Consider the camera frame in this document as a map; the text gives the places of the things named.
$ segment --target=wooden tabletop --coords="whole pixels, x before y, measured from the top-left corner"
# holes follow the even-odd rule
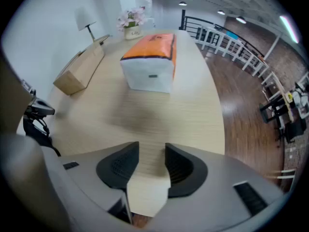
[[[170,94],[131,90],[120,58],[141,38],[104,42],[105,57],[88,87],[72,96],[56,87],[49,103],[56,109],[49,126],[62,155],[140,142],[140,162],[128,184],[132,212],[153,217],[167,200],[169,174],[165,143],[224,154],[225,135],[218,93],[208,66],[186,31],[175,33],[176,72]]]

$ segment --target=brown hardwood floor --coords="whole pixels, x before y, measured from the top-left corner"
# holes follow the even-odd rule
[[[283,146],[276,142],[276,122],[265,124],[259,103],[266,102],[262,80],[241,70],[243,65],[231,61],[212,49],[202,51],[217,87],[225,127],[225,154],[246,163],[266,175],[283,169]]]

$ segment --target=orange and white package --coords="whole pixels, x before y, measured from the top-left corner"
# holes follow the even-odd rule
[[[131,89],[170,93],[176,65],[176,35],[147,35],[120,60]]]

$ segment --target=white vase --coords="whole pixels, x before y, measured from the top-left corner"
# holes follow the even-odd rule
[[[136,39],[138,37],[143,36],[143,34],[140,31],[139,26],[124,28],[124,32],[125,32],[125,39],[126,40],[132,40],[132,39]]]

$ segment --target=brick wall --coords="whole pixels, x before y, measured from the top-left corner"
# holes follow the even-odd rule
[[[242,24],[233,17],[226,19],[225,28],[243,37],[264,55],[276,39],[276,35],[265,28],[250,22]],[[294,83],[298,82],[308,71],[301,56],[281,39],[279,39],[266,62],[270,66],[270,70],[265,72],[263,77],[265,78],[273,71],[286,90],[291,90],[294,87]],[[306,118],[306,123],[309,127],[309,117]],[[308,154],[308,147],[309,128],[305,131],[304,135],[295,138],[295,143],[287,144],[285,141],[284,169],[299,167]]]

